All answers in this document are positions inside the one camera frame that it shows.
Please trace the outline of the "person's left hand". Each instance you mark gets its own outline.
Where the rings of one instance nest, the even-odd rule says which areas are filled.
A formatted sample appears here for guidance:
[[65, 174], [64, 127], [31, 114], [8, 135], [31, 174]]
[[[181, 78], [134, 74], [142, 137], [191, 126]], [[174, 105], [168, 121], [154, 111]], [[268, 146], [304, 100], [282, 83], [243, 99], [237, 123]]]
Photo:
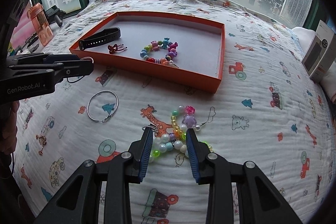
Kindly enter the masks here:
[[9, 118], [3, 128], [1, 141], [1, 152], [5, 155], [13, 153], [17, 145], [17, 112], [20, 106], [19, 101], [14, 101], [11, 107]]

